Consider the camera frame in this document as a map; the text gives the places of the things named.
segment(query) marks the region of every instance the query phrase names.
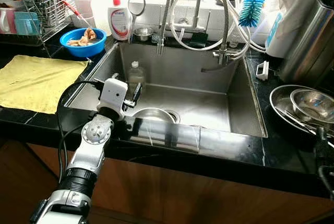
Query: mug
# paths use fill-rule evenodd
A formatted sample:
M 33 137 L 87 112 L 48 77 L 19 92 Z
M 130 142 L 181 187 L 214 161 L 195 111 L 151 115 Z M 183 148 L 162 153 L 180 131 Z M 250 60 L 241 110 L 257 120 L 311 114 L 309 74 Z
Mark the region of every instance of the mug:
M 36 13 L 16 11 L 14 14 L 17 34 L 38 35 L 40 22 Z
M 16 33 L 15 11 L 16 8 L 0 8 L 0 33 Z

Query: black cable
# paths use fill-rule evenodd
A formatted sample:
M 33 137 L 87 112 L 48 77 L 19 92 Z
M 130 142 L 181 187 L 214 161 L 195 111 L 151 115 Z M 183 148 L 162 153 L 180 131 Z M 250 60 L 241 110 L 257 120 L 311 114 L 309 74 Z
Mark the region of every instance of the black cable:
M 66 138 L 69 134 L 73 133 L 75 130 L 77 130 L 77 129 L 83 127 L 85 124 L 86 124 L 86 122 L 84 122 L 84 123 L 78 125 L 77 127 L 73 128 L 71 131 L 68 131 L 68 132 L 61 138 L 61 140 L 59 141 L 59 144 L 58 144 L 58 161 L 59 161 L 59 171 L 61 171 L 62 173 L 63 173 L 63 167 L 61 167 L 61 164 L 62 164 L 62 166 L 63 166 L 63 162 L 62 162 L 62 154 L 61 154 L 61 152 L 62 152 L 62 146 L 65 145 L 65 138 Z M 64 148 L 64 152 L 65 152 L 65 153 L 64 153 L 64 156 L 67 157 L 67 151 L 66 151 L 65 148 Z M 64 170 L 66 170 L 66 167 L 67 167 L 67 163 L 65 162 L 65 164 L 64 164 Z M 60 173 L 59 173 L 59 183 L 61 182 L 61 180 L 62 180 L 62 177 L 60 176 Z
M 59 132 L 61 134 L 61 140 L 59 141 L 59 146 L 58 146 L 59 182 L 61 181 L 61 179 L 63 177 L 62 149 L 64 149 L 64 158 L 65 158 L 64 169 L 66 169 L 66 167 L 67 167 L 67 149 L 66 149 L 66 144 L 65 144 L 65 141 L 64 141 L 64 139 L 65 139 L 64 138 L 64 131 L 63 131 L 62 123 L 61 123 L 61 117 L 59 115 L 59 109 L 61 107 L 61 104 L 63 102 L 63 99 L 64 99 L 65 95 L 68 94 L 69 90 L 72 89 L 74 86 L 80 85 L 80 84 L 96 85 L 96 82 L 89 81 L 89 80 L 82 80 L 82 81 L 75 82 L 75 83 L 69 85 L 69 87 L 67 87 L 65 89 L 65 91 L 62 93 L 61 97 L 58 100 L 56 117 L 57 117 L 58 129 L 59 129 Z

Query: faucet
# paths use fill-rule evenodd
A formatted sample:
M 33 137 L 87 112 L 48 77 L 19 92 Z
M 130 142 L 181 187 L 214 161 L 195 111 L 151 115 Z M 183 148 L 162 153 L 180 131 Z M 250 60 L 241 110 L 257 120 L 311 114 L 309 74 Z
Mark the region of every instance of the faucet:
M 198 21 L 199 21 L 199 5 L 200 0 L 196 1 L 196 8 L 195 8 L 195 15 L 193 19 L 193 27 L 197 27 Z M 230 56 L 227 53 L 227 38 L 228 38 L 228 32 L 229 32 L 229 8 L 228 3 L 226 0 L 223 0 L 223 6 L 224 6 L 224 32 L 223 32 L 223 38 L 222 43 L 220 45 L 220 48 L 218 50 L 214 50 L 212 52 L 213 57 L 216 57 L 218 59 L 218 65 L 221 68 L 224 68 L 230 61 Z M 209 72 L 211 70 L 217 70 L 221 68 L 210 68 L 210 69 L 204 69 L 202 68 L 202 72 Z
M 165 7 L 165 11 L 163 13 L 163 18 L 162 18 L 162 25 L 161 25 L 161 29 L 160 29 L 160 39 L 159 42 L 157 44 L 157 54 L 161 55 L 162 51 L 163 51 L 163 41 L 164 41 L 164 36 L 165 36 L 165 31 L 168 29 L 168 25 L 166 25 L 166 21 L 167 21 L 167 16 L 168 13 L 170 11 L 171 5 L 173 3 L 173 0 L 167 0 L 166 1 L 166 7 Z M 206 32 L 207 27 L 206 28 L 202 28 L 199 27 L 198 25 L 198 21 L 199 21 L 199 6 L 200 6 L 200 0 L 197 0 L 196 2 L 196 8 L 195 8 L 195 15 L 194 15 L 194 19 L 193 19 L 193 24 L 192 25 L 184 25 L 184 24 L 178 24 L 177 27 L 180 28 L 184 28 L 184 32 Z M 229 8 L 228 8 L 228 3 L 226 0 L 223 0 L 223 6 L 224 6 L 224 32 L 223 32 L 223 38 L 222 38 L 222 44 L 220 45 L 220 48 L 218 50 L 214 50 L 212 52 L 213 57 L 217 57 L 218 58 L 218 65 L 219 66 L 225 66 L 228 64 L 230 58 L 229 55 L 226 54 L 227 52 L 227 37 L 228 37 L 228 32 L 229 32 Z
M 163 13 L 163 17 L 162 17 L 162 25 L 161 25 L 161 29 L 160 29 L 160 38 L 159 38 L 159 42 L 157 44 L 157 54 L 158 55 L 162 55 L 162 51 L 163 51 L 163 38 L 165 37 L 165 32 L 166 32 L 166 22 L 167 22 L 167 16 L 169 13 L 169 10 L 171 9 L 171 5 L 173 3 L 174 0 L 167 0 L 166 1 L 166 6 L 165 6 L 165 11 Z

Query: blue plastic bowl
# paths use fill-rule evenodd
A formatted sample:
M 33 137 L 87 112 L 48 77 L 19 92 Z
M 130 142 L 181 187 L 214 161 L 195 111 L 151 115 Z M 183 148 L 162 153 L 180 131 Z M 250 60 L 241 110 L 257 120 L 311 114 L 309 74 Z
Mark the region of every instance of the blue plastic bowl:
M 84 36 L 84 32 L 86 29 L 87 28 L 80 28 L 72 30 L 64 34 L 60 39 L 60 42 L 63 45 L 63 47 L 67 48 L 72 55 L 79 58 L 92 57 L 98 53 L 101 53 L 104 49 L 106 33 L 103 30 L 97 28 L 92 28 L 92 29 L 96 33 L 97 39 L 100 39 L 99 42 L 87 46 L 70 46 L 67 44 L 69 40 L 81 39 L 81 37 Z

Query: sink basin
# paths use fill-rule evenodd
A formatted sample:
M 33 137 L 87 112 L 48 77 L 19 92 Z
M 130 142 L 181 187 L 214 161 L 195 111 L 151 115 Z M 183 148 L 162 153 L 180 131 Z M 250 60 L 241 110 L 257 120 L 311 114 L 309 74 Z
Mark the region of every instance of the sink basin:
M 139 61 L 146 70 L 147 84 L 137 106 L 126 111 L 127 116 L 143 108 L 160 108 L 177 124 L 267 137 L 245 60 L 201 73 L 201 68 L 217 65 L 210 51 L 165 47 L 163 55 L 156 56 L 156 46 L 117 43 L 90 79 L 106 80 L 119 73 L 119 79 L 125 81 L 132 61 Z M 68 106 L 96 110 L 98 95 L 91 86 L 84 86 Z

